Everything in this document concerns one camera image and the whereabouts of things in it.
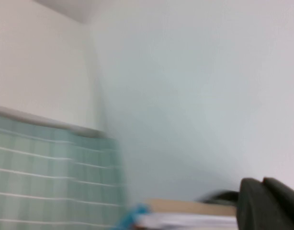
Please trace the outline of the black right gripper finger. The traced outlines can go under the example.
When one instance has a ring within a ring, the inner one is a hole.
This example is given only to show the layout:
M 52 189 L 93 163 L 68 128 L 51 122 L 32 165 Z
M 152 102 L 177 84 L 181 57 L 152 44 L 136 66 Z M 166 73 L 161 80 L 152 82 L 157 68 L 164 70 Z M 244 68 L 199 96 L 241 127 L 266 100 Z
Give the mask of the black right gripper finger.
M 294 230 L 294 190 L 275 178 L 244 178 L 236 218 L 240 230 Z

